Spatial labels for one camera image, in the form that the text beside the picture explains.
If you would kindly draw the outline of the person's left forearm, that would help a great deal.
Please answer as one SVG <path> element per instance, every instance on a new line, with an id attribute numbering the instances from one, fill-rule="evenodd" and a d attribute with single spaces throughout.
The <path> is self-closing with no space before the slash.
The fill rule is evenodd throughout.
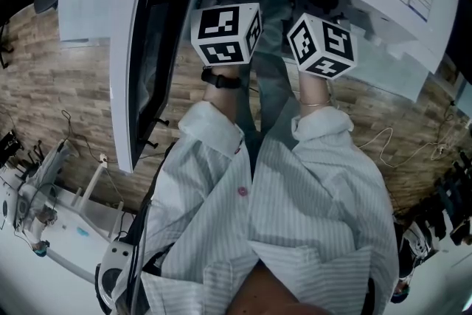
<path id="1" fill-rule="evenodd" d="M 240 67 L 238 65 L 232 65 L 229 67 L 234 67 L 235 69 L 238 69 L 240 76 Z M 206 83 L 206 90 L 204 93 L 203 100 L 211 103 L 214 107 L 216 107 L 217 110 L 219 110 L 224 116 L 226 116 L 230 122 L 235 123 L 237 118 L 237 97 L 240 93 L 241 86 L 238 89 L 217 89 L 214 86 Z"/>

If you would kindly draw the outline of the white table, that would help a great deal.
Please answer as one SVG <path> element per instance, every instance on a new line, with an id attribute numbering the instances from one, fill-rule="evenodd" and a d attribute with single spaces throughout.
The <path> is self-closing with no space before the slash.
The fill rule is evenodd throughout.
<path id="1" fill-rule="evenodd" d="M 50 243 L 49 259 L 90 283 L 94 282 L 96 265 L 101 263 L 109 244 L 121 235 L 125 214 L 122 197 L 111 206 L 91 198 L 99 179 L 109 177 L 107 156 L 102 154 L 100 160 L 86 189 L 71 193 L 58 185 L 52 188 L 45 205 L 57 212 L 58 219 L 41 236 Z M 20 220 L 27 214 L 32 198 L 22 189 L 26 173 L 23 167 L 0 168 L 0 228 L 8 225 L 23 240 L 27 238 Z"/>

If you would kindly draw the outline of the person's chest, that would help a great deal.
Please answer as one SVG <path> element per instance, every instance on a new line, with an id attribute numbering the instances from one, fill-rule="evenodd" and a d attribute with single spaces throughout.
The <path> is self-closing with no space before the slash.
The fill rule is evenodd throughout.
<path id="1" fill-rule="evenodd" d="M 300 302 L 260 260 L 232 299 L 226 315 L 331 315 Z"/>

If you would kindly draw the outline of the striped white shirt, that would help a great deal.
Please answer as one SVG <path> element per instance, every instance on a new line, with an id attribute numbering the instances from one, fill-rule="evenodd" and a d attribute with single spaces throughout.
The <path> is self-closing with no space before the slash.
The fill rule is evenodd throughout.
<path id="1" fill-rule="evenodd" d="M 223 315 L 258 263 L 332 315 L 383 315 L 398 280 L 392 207 L 334 107 L 289 100 L 251 160 L 242 130 L 196 103 L 156 178 L 138 315 Z"/>

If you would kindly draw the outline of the white round device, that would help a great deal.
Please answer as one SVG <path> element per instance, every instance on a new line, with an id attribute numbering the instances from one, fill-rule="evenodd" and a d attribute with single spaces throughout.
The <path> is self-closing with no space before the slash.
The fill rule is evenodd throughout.
<path id="1" fill-rule="evenodd" d="M 105 315 L 110 315 L 115 309 L 112 291 L 132 251 L 132 245 L 118 240 L 113 241 L 106 249 L 102 262 L 96 267 L 94 286 L 99 305 Z"/>

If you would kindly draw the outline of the blue jeans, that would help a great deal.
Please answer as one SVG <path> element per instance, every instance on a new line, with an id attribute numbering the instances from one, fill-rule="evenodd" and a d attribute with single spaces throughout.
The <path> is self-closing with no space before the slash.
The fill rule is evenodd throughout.
<path id="1" fill-rule="evenodd" d="M 281 57 L 282 22 L 291 16 L 291 8 L 288 5 L 266 5 L 262 7 L 262 11 L 265 17 L 264 31 L 251 63 L 240 67 L 241 87 L 237 93 L 236 123 L 245 135 L 251 173 L 255 171 L 257 157 L 265 139 L 274 138 L 290 149 L 296 145 L 291 132 L 291 120 L 299 114 L 299 104 Z M 259 131 L 249 106 L 252 69 L 255 70 L 260 98 Z"/>

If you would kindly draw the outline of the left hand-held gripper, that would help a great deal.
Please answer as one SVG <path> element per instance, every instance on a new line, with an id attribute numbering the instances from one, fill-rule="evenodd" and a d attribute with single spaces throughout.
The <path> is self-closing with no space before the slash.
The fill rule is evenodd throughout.
<path id="1" fill-rule="evenodd" d="M 205 66 L 250 63 L 263 26 L 258 3 L 194 10 L 191 44 Z"/>

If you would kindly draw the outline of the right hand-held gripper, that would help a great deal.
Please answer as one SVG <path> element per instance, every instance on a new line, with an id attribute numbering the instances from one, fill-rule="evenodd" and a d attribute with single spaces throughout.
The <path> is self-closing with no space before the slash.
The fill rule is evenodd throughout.
<path id="1" fill-rule="evenodd" d="M 358 41 L 351 31 L 303 13 L 287 34 L 300 72 L 334 80 L 358 65 Z"/>

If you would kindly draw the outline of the black chair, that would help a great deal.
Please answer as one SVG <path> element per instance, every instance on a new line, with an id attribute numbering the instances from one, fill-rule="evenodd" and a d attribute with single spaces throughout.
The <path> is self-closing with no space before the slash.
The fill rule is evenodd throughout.
<path id="1" fill-rule="evenodd" d="M 451 221 L 451 240 L 456 246 L 472 246 L 472 159 L 463 151 L 459 157 L 462 162 L 453 162 L 435 188 Z"/>

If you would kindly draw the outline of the black wristband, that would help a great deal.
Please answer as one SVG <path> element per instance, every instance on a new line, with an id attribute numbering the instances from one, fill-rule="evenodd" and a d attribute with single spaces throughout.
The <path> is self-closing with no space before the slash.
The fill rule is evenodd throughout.
<path id="1" fill-rule="evenodd" d="M 238 69 L 229 66 L 206 68 L 201 79 L 217 89 L 238 89 L 241 86 Z"/>

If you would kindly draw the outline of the person's right forearm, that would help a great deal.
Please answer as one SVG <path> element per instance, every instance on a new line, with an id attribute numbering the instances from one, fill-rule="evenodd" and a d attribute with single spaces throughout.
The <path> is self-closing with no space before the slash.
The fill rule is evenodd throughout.
<path id="1" fill-rule="evenodd" d="M 307 72 L 299 72 L 299 104 L 301 117 L 331 106 L 327 81 Z"/>

